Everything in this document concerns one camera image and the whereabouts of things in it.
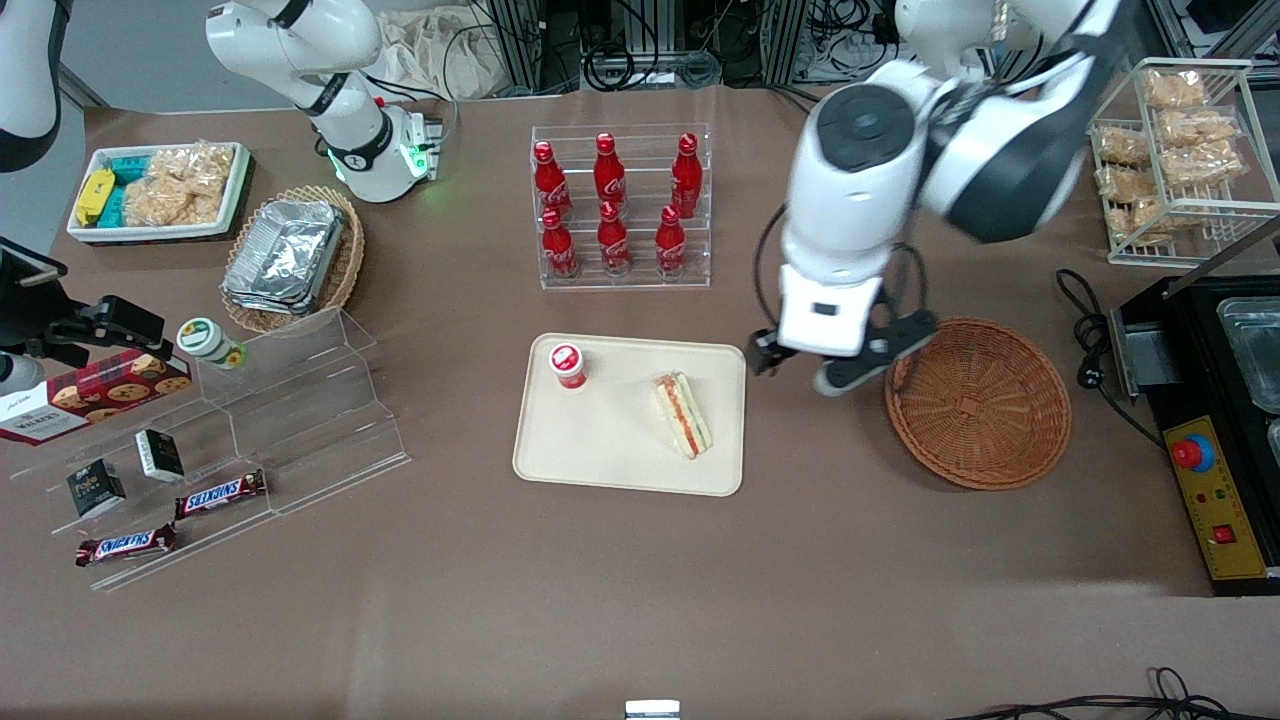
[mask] red button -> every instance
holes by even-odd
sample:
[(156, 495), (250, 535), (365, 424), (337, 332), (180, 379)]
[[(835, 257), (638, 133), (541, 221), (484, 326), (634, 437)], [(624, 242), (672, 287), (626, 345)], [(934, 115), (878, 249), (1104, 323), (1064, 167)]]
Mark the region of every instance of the red button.
[(1231, 529), (1231, 525), (1213, 525), (1213, 542), (1217, 544), (1235, 542), (1235, 530)]
[(1204, 454), (1201, 452), (1199, 445), (1189, 439), (1180, 439), (1175, 442), (1172, 447), (1172, 456), (1174, 462), (1179, 468), (1184, 468), (1187, 470), (1196, 468), (1201, 464), (1201, 460), (1204, 459)]

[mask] snickers bar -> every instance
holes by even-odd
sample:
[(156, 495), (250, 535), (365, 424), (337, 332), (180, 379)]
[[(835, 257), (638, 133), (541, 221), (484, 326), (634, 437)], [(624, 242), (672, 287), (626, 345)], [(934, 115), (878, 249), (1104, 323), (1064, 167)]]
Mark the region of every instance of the snickers bar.
[(227, 505), (233, 500), (239, 500), (251, 495), (261, 495), (264, 492), (266, 492), (266, 480), (262, 479), (261, 470), (255, 470), (229, 483), (211, 487), (189, 497), (179, 497), (178, 500), (174, 500), (175, 509), (173, 519), (182, 520), (195, 512), (212, 510), (214, 507)]
[(133, 533), (105, 541), (84, 541), (76, 551), (76, 564), (84, 568), (118, 557), (169, 552), (175, 547), (178, 547), (178, 534), (173, 529), (173, 523), (169, 523), (163, 528), (145, 533)]

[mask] yellow package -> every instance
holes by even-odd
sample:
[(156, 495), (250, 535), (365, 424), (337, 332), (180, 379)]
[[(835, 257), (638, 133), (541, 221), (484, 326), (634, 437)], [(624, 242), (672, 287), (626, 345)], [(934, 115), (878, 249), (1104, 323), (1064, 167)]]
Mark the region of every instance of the yellow package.
[(113, 190), (115, 190), (115, 173), (106, 168), (90, 173), (84, 190), (76, 199), (76, 219), (81, 227), (87, 228), (97, 222)]

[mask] emergency stop button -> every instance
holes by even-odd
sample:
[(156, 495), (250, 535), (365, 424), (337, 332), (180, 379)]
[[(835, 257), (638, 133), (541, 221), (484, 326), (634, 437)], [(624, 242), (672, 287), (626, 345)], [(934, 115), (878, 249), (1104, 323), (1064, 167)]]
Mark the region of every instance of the emergency stop button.
[(1192, 433), (1175, 442), (1169, 454), (1174, 459), (1174, 465), (1192, 473), (1207, 473), (1213, 466), (1213, 446), (1199, 433)]
[(1217, 544), (1235, 542), (1235, 530), (1231, 529), (1231, 525), (1213, 525), (1213, 542)]

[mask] aluminum foil container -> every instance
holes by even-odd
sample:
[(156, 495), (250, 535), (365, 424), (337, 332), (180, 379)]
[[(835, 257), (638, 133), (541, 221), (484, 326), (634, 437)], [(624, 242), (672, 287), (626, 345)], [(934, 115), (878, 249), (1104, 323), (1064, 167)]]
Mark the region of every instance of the aluminum foil container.
[(257, 214), (221, 290), (232, 302), (270, 313), (315, 310), (346, 217), (333, 205), (276, 200)]

